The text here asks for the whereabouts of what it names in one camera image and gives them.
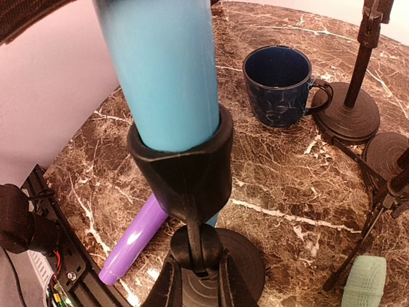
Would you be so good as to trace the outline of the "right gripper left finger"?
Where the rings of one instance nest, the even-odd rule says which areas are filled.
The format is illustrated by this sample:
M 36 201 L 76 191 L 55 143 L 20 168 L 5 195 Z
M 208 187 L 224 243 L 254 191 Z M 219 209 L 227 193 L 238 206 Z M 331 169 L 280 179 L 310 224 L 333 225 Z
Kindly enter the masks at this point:
M 183 306 L 181 267 L 168 253 L 162 270 L 142 307 Z

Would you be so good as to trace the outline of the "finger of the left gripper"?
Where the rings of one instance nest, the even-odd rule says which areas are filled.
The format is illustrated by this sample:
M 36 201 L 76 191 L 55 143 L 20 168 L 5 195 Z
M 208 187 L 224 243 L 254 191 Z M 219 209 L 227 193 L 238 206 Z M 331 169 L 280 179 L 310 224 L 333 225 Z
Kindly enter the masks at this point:
M 75 0 L 1 0 L 1 45 L 9 44 L 33 24 Z

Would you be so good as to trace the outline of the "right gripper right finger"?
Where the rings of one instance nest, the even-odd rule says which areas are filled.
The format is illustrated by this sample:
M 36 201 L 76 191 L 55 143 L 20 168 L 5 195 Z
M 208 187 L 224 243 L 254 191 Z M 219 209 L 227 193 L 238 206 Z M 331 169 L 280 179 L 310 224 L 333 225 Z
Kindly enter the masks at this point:
M 219 306 L 258 306 L 227 249 L 219 263 Z

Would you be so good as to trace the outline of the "purple microphone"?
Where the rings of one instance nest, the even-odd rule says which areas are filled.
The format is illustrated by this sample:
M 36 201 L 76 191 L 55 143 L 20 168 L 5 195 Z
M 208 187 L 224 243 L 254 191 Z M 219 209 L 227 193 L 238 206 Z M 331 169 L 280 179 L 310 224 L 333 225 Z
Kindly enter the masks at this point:
M 100 280 L 112 286 L 122 278 L 167 218 L 152 194 L 107 257 L 98 274 Z

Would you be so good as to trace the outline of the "black round-base stand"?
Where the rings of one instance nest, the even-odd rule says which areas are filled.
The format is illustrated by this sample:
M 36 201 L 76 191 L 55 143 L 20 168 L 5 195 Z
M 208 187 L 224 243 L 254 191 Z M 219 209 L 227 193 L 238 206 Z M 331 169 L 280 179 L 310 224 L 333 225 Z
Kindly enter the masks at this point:
M 219 120 L 217 131 L 208 141 L 180 153 L 148 148 L 132 125 L 128 150 L 160 207 L 183 222 L 173 234 L 169 250 L 181 267 L 182 294 L 187 276 L 214 279 L 219 305 L 219 263 L 227 249 L 258 303 L 265 284 L 259 249 L 239 233 L 208 224 L 228 202 L 232 191 L 233 119 L 225 107 L 219 109 Z
M 373 49 L 377 48 L 380 24 L 389 23 L 393 0 L 365 1 L 358 42 L 360 44 L 351 81 L 331 84 L 331 104 L 313 115 L 321 133 L 344 145 L 368 142 L 380 127 L 380 112 L 374 99 L 361 86 Z
M 364 149 L 364 160 L 384 179 L 397 175 L 402 169 L 397 160 L 408 148 L 408 138 L 397 132 L 377 134 Z

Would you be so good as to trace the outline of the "mint green microphone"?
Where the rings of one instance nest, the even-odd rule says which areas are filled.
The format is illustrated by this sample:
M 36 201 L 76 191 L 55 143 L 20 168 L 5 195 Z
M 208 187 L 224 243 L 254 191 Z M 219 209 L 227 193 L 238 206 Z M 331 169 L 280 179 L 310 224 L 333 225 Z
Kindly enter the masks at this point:
M 344 286 L 341 306 L 379 306 L 387 275 L 384 257 L 356 257 Z

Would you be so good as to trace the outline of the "teal blue microphone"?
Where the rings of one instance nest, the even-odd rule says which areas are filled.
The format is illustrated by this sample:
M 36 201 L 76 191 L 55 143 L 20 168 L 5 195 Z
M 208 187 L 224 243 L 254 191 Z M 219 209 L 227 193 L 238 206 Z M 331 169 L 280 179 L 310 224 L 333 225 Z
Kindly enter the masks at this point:
M 180 153 L 219 127 L 209 1 L 95 1 L 100 27 L 143 143 Z

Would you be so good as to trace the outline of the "black tripod shock-mount stand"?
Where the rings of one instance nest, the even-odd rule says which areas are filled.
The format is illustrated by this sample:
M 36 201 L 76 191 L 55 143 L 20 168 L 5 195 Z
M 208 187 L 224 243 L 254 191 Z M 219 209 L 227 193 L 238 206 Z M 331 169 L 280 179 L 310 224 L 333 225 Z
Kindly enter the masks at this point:
M 359 156 L 336 137 L 332 137 L 330 142 L 359 165 L 367 183 L 370 211 L 367 213 L 366 221 L 355 247 L 338 270 L 333 272 L 323 284 L 323 290 L 326 292 L 331 291 L 340 280 L 342 273 L 354 259 L 380 216 L 391 210 L 390 215 L 395 219 L 408 210 L 408 148 L 397 160 L 397 164 L 402 170 L 386 180 L 364 160 L 364 152 L 363 156 Z

